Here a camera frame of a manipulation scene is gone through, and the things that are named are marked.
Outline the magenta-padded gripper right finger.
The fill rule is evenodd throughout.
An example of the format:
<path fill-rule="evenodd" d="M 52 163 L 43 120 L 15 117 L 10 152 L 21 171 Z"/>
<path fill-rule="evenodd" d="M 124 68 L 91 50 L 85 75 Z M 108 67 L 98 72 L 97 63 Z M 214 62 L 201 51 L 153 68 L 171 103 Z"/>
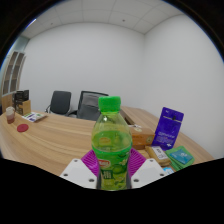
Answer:
<path fill-rule="evenodd" d="M 155 159 L 146 159 L 135 149 L 130 150 L 127 170 L 128 189 L 146 186 L 166 176 Z"/>

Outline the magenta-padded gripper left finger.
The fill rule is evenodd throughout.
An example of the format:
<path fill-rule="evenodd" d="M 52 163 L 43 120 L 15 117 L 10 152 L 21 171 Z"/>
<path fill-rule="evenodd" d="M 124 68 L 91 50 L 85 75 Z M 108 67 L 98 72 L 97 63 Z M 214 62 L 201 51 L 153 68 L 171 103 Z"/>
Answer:
<path fill-rule="evenodd" d="M 100 167 L 93 150 L 81 159 L 74 158 L 60 174 L 60 177 L 84 188 L 96 189 Z"/>

